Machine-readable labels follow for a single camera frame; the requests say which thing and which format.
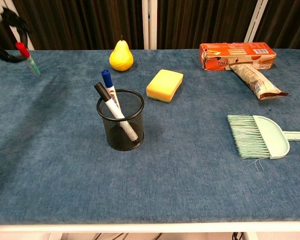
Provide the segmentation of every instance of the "brush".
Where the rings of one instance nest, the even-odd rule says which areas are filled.
[[[230,114],[227,118],[243,159],[280,159],[289,152],[289,141],[300,141],[300,131],[282,131],[264,116]]]
[[[26,46],[24,45],[24,43],[23,42],[16,42],[15,46],[20,51],[22,56],[26,57],[26,61],[29,65],[30,69],[33,71],[33,73],[36,74],[37,76],[40,76],[39,68],[36,65],[33,58],[31,57],[31,55],[30,55],[28,49],[26,48]]]

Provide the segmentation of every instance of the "table edge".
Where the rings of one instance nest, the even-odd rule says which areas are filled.
[[[300,221],[200,222],[154,224],[29,224],[0,225],[0,233],[220,233],[300,232]]]

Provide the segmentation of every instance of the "sponge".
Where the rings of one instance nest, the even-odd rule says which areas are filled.
[[[146,87],[146,95],[155,100],[170,103],[184,75],[161,69]]]

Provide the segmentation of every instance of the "floor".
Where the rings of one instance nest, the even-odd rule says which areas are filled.
[[[103,233],[98,240],[113,240],[120,233]],[[61,240],[95,240],[98,233],[64,233]],[[155,240],[157,233],[122,234],[115,240]],[[258,240],[300,240],[300,232],[257,232]],[[163,233],[158,240],[231,240],[232,232]],[[0,233],[0,240],[56,240],[50,233]]]

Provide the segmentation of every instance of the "marker cap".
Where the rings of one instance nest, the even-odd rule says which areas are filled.
[[[98,82],[96,85],[94,85],[94,88],[105,102],[111,99],[109,93],[105,90],[101,82]]]
[[[111,76],[110,76],[110,71],[109,70],[103,70],[101,72],[103,81],[104,81],[104,85],[106,88],[111,88],[113,86],[112,84],[112,80],[111,80]]]
[[[16,42],[15,46],[20,51],[22,56],[24,56],[26,58],[30,57],[30,53],[28,52],[28,50],[27,50],[26,46],[23,44],[23,42]]]

